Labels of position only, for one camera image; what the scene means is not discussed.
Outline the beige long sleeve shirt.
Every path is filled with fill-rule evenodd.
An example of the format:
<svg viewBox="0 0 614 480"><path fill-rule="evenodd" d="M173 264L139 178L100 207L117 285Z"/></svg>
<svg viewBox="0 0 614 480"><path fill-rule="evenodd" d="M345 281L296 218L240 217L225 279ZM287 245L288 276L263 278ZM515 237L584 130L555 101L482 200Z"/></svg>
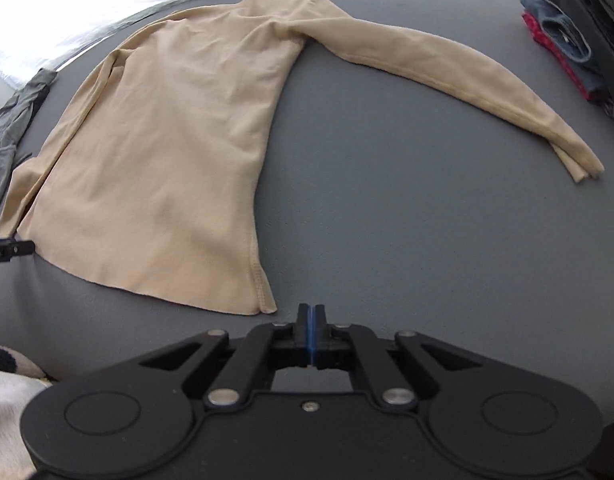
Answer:
<svg viewBox="0 0 614 480"><path fill-rule="evenodd" d="M273 115L308 40L542 136L575 181L603 164L520 78L465 44L330 0L199 6L128 37L13 172L0 237L77 278L219 313L276 309L254 201Z"/></svg>

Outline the grey garment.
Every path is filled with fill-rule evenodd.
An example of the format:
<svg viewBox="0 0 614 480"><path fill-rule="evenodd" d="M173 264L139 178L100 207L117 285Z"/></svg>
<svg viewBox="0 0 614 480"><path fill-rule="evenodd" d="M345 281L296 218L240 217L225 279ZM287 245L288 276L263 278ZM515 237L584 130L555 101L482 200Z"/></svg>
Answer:
<svg viewBox="0 0 614 480"><path fill-rule="evenodd" d="M56 77L55 70L38 70L0 108L0 203L8 188L18 144L42 107Z"/></svg>

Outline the white fuzzy cloth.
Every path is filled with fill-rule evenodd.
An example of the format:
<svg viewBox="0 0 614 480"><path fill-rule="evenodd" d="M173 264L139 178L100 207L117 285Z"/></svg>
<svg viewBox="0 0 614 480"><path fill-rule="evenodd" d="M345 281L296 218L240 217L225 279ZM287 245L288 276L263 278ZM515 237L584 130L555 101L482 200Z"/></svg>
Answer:
<svg viewBox="0 0 614 480"><path fill-rule="evenodd" d="M36 472L19 423L27 404L50 385L36 363L0 346L0 479L30 479Z"/></svg>

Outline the red folded garment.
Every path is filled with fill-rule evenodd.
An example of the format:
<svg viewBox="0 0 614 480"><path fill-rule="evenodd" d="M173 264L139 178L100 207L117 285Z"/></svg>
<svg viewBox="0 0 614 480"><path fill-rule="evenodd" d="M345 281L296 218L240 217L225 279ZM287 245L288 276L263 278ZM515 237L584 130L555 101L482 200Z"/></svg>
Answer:
<svg viewBox="0 0 614 480"><path fill-rule="evenodd" d="M575 85L582 97L586 101L590 102L591 93L587 90L587 88L582 83L582 80L572 69L572 66L569 65L569 62L565 60L564 54L560 50L558 50L554 42L548 36L546 36L546 33L542 30L538 21L527 11L523 12L522 18L531 33L532 39L535 40L537 44L540 44L541 47L544 47L546 50L548 50L554 56L558 64L561 65L561 68L564 70L567 76L569 76L569 79Z"/></svg>

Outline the blue denim folded garment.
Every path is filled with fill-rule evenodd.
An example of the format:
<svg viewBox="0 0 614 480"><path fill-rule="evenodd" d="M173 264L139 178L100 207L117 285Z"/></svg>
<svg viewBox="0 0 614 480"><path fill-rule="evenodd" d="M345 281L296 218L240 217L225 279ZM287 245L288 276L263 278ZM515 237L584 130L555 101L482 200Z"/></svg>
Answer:
<svg viewBox="0 0 614 480"><path fill-rule="evenodd" d="M564 54L565 60L591 93L590 102L599 103L606 98L604 79L588 66L592 61L592 50L570 17L550 0L520 0L520 3Z"/></svg>

